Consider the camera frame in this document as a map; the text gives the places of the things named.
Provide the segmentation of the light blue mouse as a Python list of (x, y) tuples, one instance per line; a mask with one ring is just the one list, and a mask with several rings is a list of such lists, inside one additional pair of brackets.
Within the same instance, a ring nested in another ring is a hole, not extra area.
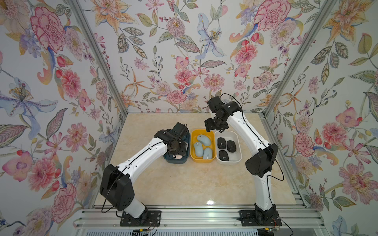
[(210, 160), (213, 158), (213, 150), (211, 148), (206, 148), (204, 151), (203, 151), (203, 156), (202, 158), (204, 160)]
[(204, 149), (201, 142), (194, 143), (194, 151), (197, 157), (203, 157)]
[(197, 136), (197, 140), (202, 143), (204, 146), (209, 147), (212, 145), (212, 141), (207, 136), (200, 134)]

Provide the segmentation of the black mouse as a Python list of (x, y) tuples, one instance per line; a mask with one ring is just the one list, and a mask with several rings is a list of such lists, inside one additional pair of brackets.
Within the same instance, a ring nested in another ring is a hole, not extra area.
[(229, 156), (227, 151), (225, 150), (220, 150), (219, 151), (219, 160), (223, 162), (228, 162), (229, 161)]
[(228, 140), (226, 143), (226, 148), (228, 152), (234, 153), (236, 152), (236, 143), (233, 140)]
[(226, 149), (226, 147), (227, 147), (227, 141), (225, 140), (225, 138), (219, 137), (217, 139), (217, 147), (219, 149)]

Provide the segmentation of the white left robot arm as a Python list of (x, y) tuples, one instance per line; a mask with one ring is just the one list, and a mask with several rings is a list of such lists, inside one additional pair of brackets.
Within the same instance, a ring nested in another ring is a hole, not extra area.
[(184, 155), (189, 146), (186, 126), (160, 130), (141, 151), (127, 161), (114, 166), (108, 165), (103, 172), (99, 193), (118, 211), (131, 217), (144, 218), (148, 208), (135, 196), (133, 184), (156, 159), (170, 153)]

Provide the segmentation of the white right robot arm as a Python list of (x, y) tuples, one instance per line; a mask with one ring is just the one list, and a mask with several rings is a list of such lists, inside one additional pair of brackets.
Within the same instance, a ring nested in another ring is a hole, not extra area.
[(243, 216), (244, 220), (253, 220), (261, 226), (270, 223), (279, 225), (277, 207), (272, 199), (271, 178), (273, 165), (278, 154), (278, 146), (264, 139), (245, 118), (241, 106), (231, 101), (224, 103), (220, 97), (211, 98), (207, 105), (214, 116), (205, 120), (206, 131), (225, 131), (230, 126), (243, 139), (252, 157), (245, 166), (253, 175), (256, 189), (255, 215)]

